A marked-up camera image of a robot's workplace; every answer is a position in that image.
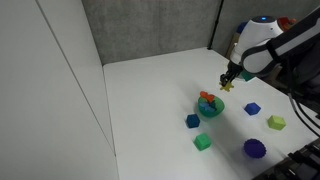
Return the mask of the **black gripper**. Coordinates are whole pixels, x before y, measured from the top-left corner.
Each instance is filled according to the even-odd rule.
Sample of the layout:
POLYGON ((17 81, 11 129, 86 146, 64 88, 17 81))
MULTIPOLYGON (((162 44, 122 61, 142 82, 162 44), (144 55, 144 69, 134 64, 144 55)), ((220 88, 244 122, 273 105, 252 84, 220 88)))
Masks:
POLYGON ((230 61, 227 65, 227 72, 220 76, 220 84, 232 84, 233 80, 243 71, 240 65, 230 61))

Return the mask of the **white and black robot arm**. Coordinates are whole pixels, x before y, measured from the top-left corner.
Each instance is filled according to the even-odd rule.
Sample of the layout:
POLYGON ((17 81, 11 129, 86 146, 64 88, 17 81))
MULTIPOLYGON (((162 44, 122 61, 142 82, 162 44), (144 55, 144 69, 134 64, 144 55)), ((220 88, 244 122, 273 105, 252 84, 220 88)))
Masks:
POLYGON ((229 92, 232 81, 243 71, 266 76, 284 59, 298 55, 319 41, 320 8, 284 31, 271 16, 257 16, 248 21, 234 46, 221 88, 229 92))

